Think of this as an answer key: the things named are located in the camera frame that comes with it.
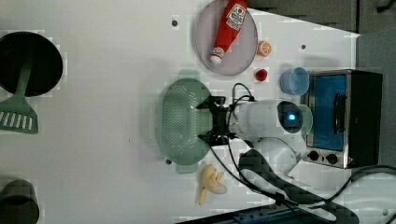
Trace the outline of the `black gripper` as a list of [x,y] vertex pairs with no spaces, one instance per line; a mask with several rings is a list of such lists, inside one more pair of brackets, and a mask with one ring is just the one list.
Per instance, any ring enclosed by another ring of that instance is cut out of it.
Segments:
[[212,115],[212,129],[207,134],[198,134],[198,138],[207,142],[211,147],[224,146],[230,139],[235,138],[228,124],[229,108],[224,106],[224,96],[209,96],[208,101],[203,101],[196,109],[208,109]]

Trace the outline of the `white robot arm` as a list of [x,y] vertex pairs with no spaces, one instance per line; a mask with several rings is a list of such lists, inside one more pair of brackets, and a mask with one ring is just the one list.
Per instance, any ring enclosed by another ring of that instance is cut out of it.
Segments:
[[243,140],[249,149],[239,158],[232,158],[235,177],[253,191],[285,205],[295,205],[307,212],[322,209],[331,216],[331,224],[359,224],[358,215],[307,189],[289,177],[306,150],[301,135],[303,113],[293,102],[285,100],[255,101],[244,95],[224,107],[224,99],[209,96],[198,104],[207,109],[213,126],[200,138],[209,146],[231,145],[235,138]]

